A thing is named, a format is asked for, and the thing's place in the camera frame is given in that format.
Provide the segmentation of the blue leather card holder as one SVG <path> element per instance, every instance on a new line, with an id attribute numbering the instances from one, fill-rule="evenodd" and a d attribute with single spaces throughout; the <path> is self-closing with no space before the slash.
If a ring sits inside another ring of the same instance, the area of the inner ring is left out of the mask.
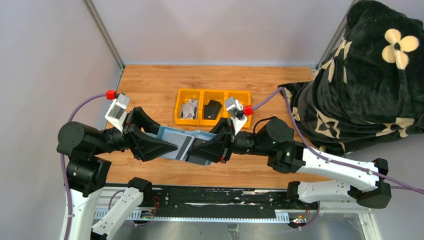
<path id="1" fill-rule="evenodd" d="M 160 126 L 157 133 L 146 133 L 150 137 L 174 144 L 177 150 L 165 153 L 160 158 L 209 166 L 211 161 L 201 157 L 188 155 L 188 150 L 196 145 L 213 139 L 216 134 L 202 130 L 187 131 L 168 126 Z"/>

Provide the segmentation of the grey white credit card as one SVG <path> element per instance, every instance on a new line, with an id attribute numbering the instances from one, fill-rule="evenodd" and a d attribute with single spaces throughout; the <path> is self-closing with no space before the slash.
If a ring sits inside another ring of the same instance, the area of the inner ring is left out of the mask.
<path id="1" fill-rule="evenodd" d="M 198 117 L 199 100 L 189 99 L 187 102 L 181 105 L 180 118 L 196 120 Z"/>

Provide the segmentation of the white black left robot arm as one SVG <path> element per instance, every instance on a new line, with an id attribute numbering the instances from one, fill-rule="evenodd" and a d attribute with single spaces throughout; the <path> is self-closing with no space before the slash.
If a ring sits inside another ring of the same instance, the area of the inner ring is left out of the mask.
<path id="1" fill-rule="evenodd" d="M 111 167 L 101 154 L 130 150 L 135 159 L 146 162 L 177 149 L 175 144 L 157 138 L 159 124 L 141 107 L 126 112 L 123 107 L 112 106 L 106 118 L 112 128 L 98 130 L 70 121 L 58 133 L 56 150 L 69 159 L 64 174 L 68 213 L 61 234 L 65 240 L 110 240 L 136 207 L 159 205 L 152 183 L 134 177 L 121 199 L 97 225 L 92 225 Z"/>

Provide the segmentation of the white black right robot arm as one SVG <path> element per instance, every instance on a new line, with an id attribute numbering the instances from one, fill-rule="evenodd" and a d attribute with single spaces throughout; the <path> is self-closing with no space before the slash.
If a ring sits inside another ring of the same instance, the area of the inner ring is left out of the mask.
<path id="1" fill-rule="evenodd" d="M 232 154 L 267 157 L 267 165 L 282 174 L 301 173 L 326 177 L 326 181 L 292 181 L 285 201 L 292 209 L 318 201 L 354 201 L 370 209 L 386 208 L 392 198 L 391 186 L 384 181 L 388 162 L 352 161 L 295 141 L 295 131 L 283 120 L 272 117 L 253 132 L 234 133 L 229 119 L 222 118 L 212 129 L 210 140 L 196 140 L 189 157 L 213 163 L 226 163 Z"/>

